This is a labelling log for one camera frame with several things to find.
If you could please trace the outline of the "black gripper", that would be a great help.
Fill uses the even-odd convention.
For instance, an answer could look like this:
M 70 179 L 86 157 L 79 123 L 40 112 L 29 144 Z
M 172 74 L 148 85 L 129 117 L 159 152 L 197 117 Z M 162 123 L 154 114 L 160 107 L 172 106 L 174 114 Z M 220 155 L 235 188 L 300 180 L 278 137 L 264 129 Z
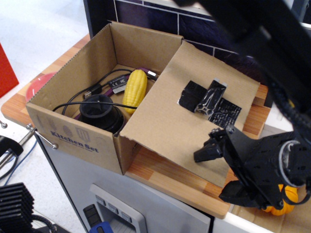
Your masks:
M 225 159 L 238 180 L 221 191 L 224 202 L 281 209 L 285 202 L 301 205 L 311 198 L 311 146 L 294 132 L 252 139 L 229 125 L 209 136 L 194 161 Z

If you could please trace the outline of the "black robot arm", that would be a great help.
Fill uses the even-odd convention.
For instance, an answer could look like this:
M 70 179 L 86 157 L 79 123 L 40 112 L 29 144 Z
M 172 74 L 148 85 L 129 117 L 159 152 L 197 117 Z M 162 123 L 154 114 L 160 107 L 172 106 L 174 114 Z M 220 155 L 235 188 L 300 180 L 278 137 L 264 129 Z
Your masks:
M 286 187 L 311 197 L 311 39 L 281 0 L 202 0 L 235 51 L 263 71 L 273 101 L 293 131 L 251 139 L 235 126 L 214 129 L 196 162 L 224 158 L 237 176 L 222 190 L 228 203 L 280 210 L 298 205 Z

